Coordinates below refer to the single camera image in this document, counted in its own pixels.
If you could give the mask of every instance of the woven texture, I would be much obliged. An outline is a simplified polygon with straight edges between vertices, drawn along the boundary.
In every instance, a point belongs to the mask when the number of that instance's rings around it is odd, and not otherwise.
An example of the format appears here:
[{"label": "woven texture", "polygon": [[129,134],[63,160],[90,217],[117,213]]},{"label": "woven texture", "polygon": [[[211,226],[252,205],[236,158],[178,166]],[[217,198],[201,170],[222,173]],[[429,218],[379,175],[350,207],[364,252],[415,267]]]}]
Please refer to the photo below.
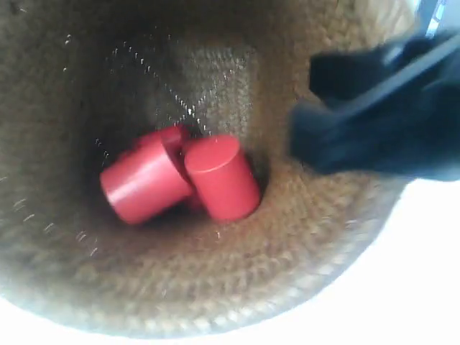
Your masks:
[{"label": "woven texture", "polygon": [[[58,323],[132,337],[228,331],[305,302],[381,229],[406,181],[311,175],[287,155],[308,58],[408,32],[403,0],[24,0],[0,4],[0,293]],[[140,228],[97,176],[183,121],[237,135],[264,187],[219,226]]]}]

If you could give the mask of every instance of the white surface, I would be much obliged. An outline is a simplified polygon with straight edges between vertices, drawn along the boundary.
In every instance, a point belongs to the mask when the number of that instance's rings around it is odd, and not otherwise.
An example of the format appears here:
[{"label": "white surface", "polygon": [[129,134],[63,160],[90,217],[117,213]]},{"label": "white surface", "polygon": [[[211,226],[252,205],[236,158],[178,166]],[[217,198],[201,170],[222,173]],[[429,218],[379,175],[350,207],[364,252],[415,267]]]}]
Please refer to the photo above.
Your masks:
[{"label": "white surface", "polygon": [[[415,181],[377,241],[320,295],[259,325],[153,344],[460,344],[460,183]],[[152,344],[84,334],[0,300],[3,344]]]}]

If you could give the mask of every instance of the black object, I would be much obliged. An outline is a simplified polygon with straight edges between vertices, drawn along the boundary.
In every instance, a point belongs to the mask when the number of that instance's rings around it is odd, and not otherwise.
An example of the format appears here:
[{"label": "black object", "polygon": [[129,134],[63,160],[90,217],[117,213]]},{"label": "black object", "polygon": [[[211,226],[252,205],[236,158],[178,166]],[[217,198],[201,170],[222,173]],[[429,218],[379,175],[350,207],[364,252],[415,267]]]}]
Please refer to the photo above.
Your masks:
[{"label": "black object", "polygon": [[443,32],[312,57],[310,89],[329,109],[293,109],[292,155],[323,174],[460,179],[459,47]]}]

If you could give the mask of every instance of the brown basket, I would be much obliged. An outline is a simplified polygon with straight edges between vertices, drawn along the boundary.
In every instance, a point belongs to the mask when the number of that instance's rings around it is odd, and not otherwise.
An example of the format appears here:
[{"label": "brown basket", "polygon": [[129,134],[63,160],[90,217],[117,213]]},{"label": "brown basket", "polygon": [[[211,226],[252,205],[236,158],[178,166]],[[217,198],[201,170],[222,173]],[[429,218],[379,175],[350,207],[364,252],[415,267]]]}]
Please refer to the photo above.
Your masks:
[{"label": "brown basket", "polygon": [[[329,284],[405,181],[318,177],[287,155],[308,58],[413,27],[403,0],[11,0],[0,4],[0,288],[27,310],[133,337],[228,331]],[[173,210],[123,225],[101,166],[185,121],[239,136],[264,190],[219,226]]]}]

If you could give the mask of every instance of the woven basket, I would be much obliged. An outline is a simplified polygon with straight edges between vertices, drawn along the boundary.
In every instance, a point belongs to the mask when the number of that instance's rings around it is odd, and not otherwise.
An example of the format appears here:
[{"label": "woven basket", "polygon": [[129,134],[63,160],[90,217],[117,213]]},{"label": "woven basket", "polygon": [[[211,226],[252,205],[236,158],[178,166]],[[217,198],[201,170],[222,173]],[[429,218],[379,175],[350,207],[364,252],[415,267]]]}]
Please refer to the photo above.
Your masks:
[{"label": "woven basket", "polygon": [[[12,0],[0,4],[0,293],[58,323],[196,336],[273,317],[329,284],[406,181],[311,175],[287,155],[308,58],[414,27],[403,0]],[[171,210],[123,225],[98,186],[136,136],[237,135],[264,188],[219,226]]]}]

